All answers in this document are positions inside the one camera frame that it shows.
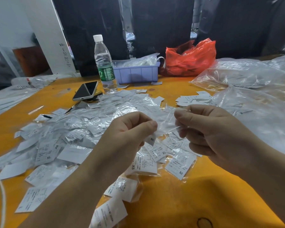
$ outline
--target fingernail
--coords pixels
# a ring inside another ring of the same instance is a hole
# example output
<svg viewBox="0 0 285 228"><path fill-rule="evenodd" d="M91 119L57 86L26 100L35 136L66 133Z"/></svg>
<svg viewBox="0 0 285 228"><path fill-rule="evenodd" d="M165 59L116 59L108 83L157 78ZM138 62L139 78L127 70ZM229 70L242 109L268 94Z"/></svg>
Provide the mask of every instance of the fingernail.
<svg viewBox="0 0 285 228"><path fill-rule="evenodd" d="M151 126L153 126L154 128L157 127L157 122L156 122L156 121L150 121L149 123L150 123Z"/></svg>
<svg viewBox="0 0 285 228"><path fill-rule="evenodd" d="M182 117L184 115L186 110L182 109L182 108L177 108L174 112L174 116L176 118Z"/></svg>

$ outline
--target plastic bin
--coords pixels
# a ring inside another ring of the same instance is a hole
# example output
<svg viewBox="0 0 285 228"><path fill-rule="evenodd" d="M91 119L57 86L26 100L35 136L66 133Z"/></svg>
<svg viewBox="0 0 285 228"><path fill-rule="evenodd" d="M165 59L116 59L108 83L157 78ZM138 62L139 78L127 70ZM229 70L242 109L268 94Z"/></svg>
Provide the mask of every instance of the plastic bin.
<svg viewBox="0 0 285 228"><path fill-rule="evenodd" d="M114 68L115 78L119 84L135 82L157 82L160 62L154 66L134 66Z"/></svg>

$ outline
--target red plastic bag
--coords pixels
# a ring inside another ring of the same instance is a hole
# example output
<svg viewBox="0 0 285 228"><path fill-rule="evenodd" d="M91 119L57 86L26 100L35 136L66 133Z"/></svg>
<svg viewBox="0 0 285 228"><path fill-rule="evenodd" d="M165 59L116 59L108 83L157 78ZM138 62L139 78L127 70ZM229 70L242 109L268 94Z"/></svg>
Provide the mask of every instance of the red plastic bag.
<svg viewBox="0 0 285 228"><path fill-rule="evenodd" d="M209 68L215 60L215 41L209 38L199 42L194 40L177 48L166 49L166 68L161 68L163 76L197 76Z"/></svg>

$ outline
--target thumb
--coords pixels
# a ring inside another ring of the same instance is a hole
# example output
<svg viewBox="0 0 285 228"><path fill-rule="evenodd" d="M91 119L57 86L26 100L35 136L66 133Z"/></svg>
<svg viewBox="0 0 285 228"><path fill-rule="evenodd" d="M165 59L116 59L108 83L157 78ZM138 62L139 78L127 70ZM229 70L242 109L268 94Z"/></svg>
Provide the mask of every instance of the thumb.
<svg viewBox="0 0 285 228"><path fill-rule="evenodd" d="M175 110L175 118L185 126L196 129L203 134L209 133L214 125L213 117L194 114L183 109Z"/></svg>
<svg viewBox="0 0 285 228"><path fill-rule="evenodd" d="M143 122L138 126L135 126L134 128L128 130L128 133L133 139L139 140L141 142L146 137L153 134L156 130L157 130L157 122L148 121L148 122Z"/></svg>

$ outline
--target right hand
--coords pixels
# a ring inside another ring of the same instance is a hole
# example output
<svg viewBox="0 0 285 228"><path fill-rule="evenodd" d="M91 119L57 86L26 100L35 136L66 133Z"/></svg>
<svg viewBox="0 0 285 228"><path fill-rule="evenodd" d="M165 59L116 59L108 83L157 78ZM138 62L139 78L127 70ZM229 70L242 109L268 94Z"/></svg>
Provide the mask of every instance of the right hand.
<svg viewBox="0 0 285 228"><path fill-rule="evenodd" d="M188 126L179 135L190 141L191 150L208 156L214 164L237 176L254 166L268 146L220 107L190 105L186 111L177 109L174 115Z"/></svg>

